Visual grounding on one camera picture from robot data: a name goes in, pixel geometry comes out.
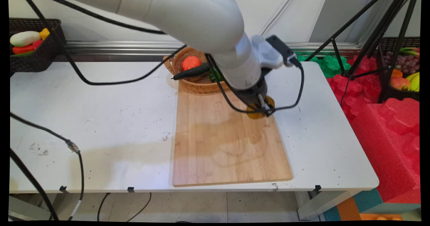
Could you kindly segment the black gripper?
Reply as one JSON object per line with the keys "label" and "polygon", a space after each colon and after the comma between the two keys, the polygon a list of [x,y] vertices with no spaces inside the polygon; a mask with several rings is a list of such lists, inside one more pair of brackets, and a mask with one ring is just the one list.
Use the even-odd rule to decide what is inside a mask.
{"label": "black gripper", "polygon": [[267,91],[266,80],[264,76],[261,76],[252,87],[245,90],[235,89],[234,93],[244,104],[252,108],[260,109],[261,112],[264,112],[266,117],[269,117],[275,113],[275,107],[266,104]]}

